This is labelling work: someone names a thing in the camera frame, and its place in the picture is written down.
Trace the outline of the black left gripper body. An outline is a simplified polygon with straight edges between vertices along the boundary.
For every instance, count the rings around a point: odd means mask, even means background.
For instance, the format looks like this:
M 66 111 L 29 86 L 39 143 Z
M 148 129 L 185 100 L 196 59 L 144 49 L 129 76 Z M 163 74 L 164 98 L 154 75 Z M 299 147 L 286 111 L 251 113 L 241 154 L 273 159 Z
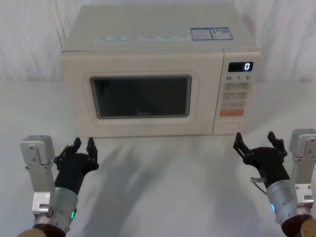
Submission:
M 85 175 L 97 170 L 97 158 L 88 154 L 64 154 L 56 157 L 53 162 L 59 171 L 55 187 L 70 190 L 76 195 L 79 194 Z

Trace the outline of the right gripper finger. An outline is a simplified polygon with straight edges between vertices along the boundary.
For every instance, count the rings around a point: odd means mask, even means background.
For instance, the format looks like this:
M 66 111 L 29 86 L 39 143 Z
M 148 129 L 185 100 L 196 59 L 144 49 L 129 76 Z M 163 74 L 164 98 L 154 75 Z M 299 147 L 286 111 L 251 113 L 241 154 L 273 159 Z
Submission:
M 272 144 L 274 150 L 281 158 L 285 158 L 287 156 L 287 151 L 285 150 L 283 139 L 276 138 L 275 134 L 270 131 L 268 134 L 268 140 Z
M 245 145 L 240 132 L 236 134 L 233 148 L 240 155 L 243 162 L 252 162 L 252 154 L 249 148 Z

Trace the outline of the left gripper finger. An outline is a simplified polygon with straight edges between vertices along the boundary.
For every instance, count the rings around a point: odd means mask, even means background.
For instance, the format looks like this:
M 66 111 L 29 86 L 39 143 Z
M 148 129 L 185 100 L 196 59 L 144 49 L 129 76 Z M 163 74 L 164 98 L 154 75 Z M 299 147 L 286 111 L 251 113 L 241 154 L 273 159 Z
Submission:
M 78 151 L 78 149 L 80 148 L 80 146 L 81 146 L 81 140 L 80 140 L 80 138 L 79 137 L 77 137 L 75 140 L 74 140 L 74 143 L 72 144 L 72 145 L 70 145 L 70 146 L 66 146 L 64 149 L 63 149 L 63 151 L 61 152 L 61 154 L 59 155 L 59 156 L 57 156 L 57 157 L 55 157 L 54 158 L 54 160 L 53 160 L 53 162 L 56 164 L 56 166 L 57 166 L 57 169 L 61 169 L 61 167 L 62 167 L 62 161 L 64 160 L 64 159 L 66 159 L 66 157 L 68 156 L 68 155 L 73 155 L 73 154 L 75 154 L 77 151 Z
M 89 171 L 97 170 L 99 167 L 97 159 L 98 150 L 92 137 L 88 139 L 86 150 L 88 153 Z

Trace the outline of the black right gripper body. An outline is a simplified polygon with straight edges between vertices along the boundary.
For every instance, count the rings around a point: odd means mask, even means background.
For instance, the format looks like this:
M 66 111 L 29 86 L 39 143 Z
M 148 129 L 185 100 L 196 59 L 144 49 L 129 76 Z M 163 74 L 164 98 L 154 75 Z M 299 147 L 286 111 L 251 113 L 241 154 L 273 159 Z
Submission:
M 283 166 L 287 151 L 272 147 L 259 147 L 245 152 L 243 162 L 255 167 L 260 177 L 265 179 L 265 187 L 272 184 L 289 180 L 290 177 Z

